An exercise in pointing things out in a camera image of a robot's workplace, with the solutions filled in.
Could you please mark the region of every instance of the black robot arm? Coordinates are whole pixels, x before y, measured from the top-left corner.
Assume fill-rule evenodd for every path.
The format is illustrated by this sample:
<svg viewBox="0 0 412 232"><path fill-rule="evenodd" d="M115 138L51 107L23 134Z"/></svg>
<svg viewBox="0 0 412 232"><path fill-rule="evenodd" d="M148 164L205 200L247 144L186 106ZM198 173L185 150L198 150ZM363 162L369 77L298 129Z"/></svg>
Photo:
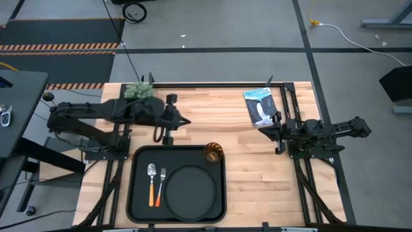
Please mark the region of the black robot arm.
<svg viewBox="0 0 412 232"><path fill-rule="evenodd" d="M273 125L260 128L259 131L270 140L277 141L277 154L285 151L283 140L290 141L303 153L310 153L316 147L337 153L342 151L344 146L336 145L336 138L345 136L365 138L371 133L365 120L360 117L337 124L324 124L321 120L315 119L309 119L302 124L295 119L287 119L286 123L281 124L281 113L277 112L272 120Z"/></svg>
<svg viewBox="0 0 412 232"><path fill-rule="evenodd" d="M167 105L156 97L137 101L111 99L104 103L72 104L62 102L50 109L47 126L51 132L69 132L98 141L110 150L121 149L122 137L117 132L104 132L79 119L106 119L117 124L136 124L177 130L191 122L182 117L173 105L177 95L167 96Z"/></svg>

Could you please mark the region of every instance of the orange-handled spoon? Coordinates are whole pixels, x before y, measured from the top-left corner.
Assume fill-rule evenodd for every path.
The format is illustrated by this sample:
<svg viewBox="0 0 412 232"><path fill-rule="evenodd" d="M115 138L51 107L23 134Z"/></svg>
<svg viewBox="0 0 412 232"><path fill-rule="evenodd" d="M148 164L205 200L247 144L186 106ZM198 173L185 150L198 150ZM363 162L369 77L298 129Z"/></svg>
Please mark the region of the orange-handled spoon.
<svg viewBox="0 0 412 232"><path fill-rule="evenodd" d="M150 176L149 206L153 207L153 177L156 175L156 166L154 164L148 165L147 174Z"/></svg>
<svg viewBox="0 0 412 232"><path fill-rule="evenodd" d="M162 192L162 184L163 180L166 178L166 169L162 168L160 172L160 187L159 187L159 193L157 194L157 199L156 199L156 204L154 206L159 207L160 206L160 193Z"/></svg>

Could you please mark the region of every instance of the succulent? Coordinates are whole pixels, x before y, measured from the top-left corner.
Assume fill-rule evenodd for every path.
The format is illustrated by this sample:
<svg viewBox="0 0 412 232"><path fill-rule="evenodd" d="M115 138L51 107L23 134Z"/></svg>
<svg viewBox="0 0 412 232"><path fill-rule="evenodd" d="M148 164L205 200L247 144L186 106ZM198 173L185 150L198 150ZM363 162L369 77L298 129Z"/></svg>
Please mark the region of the succulent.
<svg viewBox="0 0 412 232"><path fill-rule="evenodd" d="M153 96L153 87L149 83L138 82L128 84L124 92L124 98L127 99L143 99Z"/></svg>

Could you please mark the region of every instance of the fork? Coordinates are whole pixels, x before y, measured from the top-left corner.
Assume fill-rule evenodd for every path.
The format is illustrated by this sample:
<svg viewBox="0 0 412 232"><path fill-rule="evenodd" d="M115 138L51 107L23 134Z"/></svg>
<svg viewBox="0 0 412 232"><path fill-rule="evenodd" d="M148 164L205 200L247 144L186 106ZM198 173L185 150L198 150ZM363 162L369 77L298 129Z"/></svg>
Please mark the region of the fork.
<svg viewBox="0 0 412 232"><path fill-rule="evenodd" d="M166 169L162 168L160 172L160 187L159 187L159 193L157 194L157 199L156 199L156 204L154 206L159 207L160 206L160 193L162 192L162 184L163 180L166 178Z"/></svg>

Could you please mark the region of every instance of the gray floor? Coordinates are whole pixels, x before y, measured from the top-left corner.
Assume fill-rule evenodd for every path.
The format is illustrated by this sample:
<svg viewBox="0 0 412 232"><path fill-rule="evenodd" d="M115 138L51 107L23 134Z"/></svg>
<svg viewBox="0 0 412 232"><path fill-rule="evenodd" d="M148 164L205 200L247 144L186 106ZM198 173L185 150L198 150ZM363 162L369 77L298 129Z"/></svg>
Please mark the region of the gray floor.
<svg viewBox="0 0 412 232"><path fill-rule="evenodd" d="M121 8L111 6L113 17ZM310 28L306 13L311 0L299 0L314 48L351 48L333 28ZM369 47L412 47L412 31L365 30L362 18L389 17L404 0L318 0L312 19L339 26L355 42ZM0 3L0 24L5 23L17 0ZM126 24L124 42L130 48L291 47L303 43L291 1L286 0L157 0L144 3L149 15L141 24ZM18 18L107 17L99 0L26 0ZM393 53L406 64L412 54ZM357 223L412 228L412 179L410 166L412 117L396 116L392 102L378 80L399 65L371 53L316 53L315 62L332 122L354 116L366 119L373 133L367 139L340 139L346 146L342 163ZM133 54L140 75L152 72L156 81L312 81L304 53L179 53ZM135 81L126 55L118 54L111 82ZM62 90L60 101L98 101ZM48 116L40 104L36 113ZM44 121L33 116L24 135L42 144L47 136ZM1 225L24 220L15 213L24 186L15 189ZM30 204L38 215L74 209L77 189L36 187ZM67 228L73 213L55 215L10 229L44 231Z"/></svg>

